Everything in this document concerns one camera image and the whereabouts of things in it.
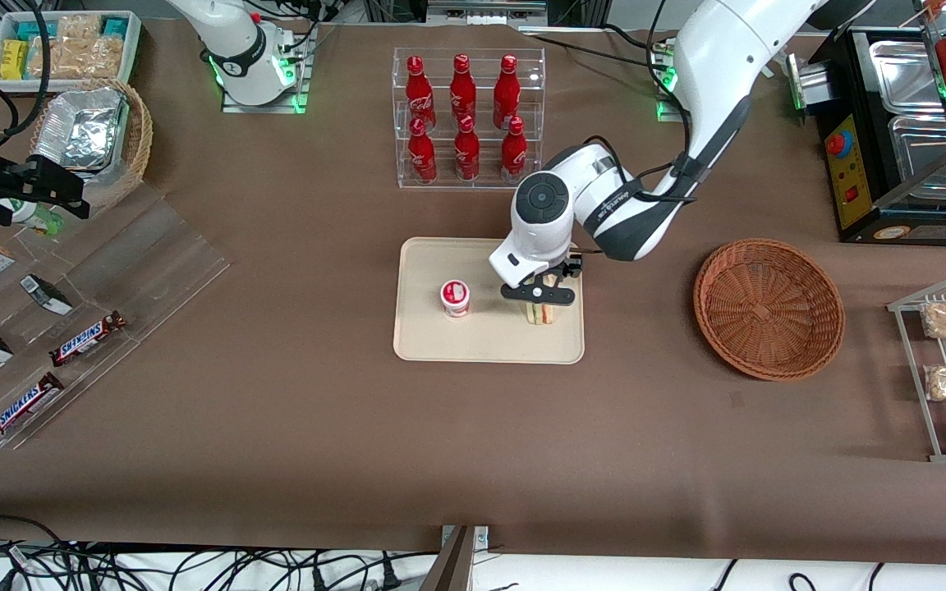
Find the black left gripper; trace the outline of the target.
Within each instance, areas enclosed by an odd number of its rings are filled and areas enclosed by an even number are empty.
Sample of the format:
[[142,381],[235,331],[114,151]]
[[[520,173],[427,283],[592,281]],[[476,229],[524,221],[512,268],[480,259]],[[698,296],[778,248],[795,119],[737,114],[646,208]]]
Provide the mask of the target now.
[[[555,288],[560,287],[564,281],[567,279],[577,279],[582,272],[583,267],[583,255],[582,254],[568,254],[562,262],[549,267],[545,272],[541,273],[538,276],[537,282],[544,285],[545,287]],[[533,322],[533,304],[525,303],[523,304],[523,311],[525,311],[525,318],[528,323]],[[557,319],[560,314],[563,312],[563,307],[559,305],[554,306],[554,319]]]

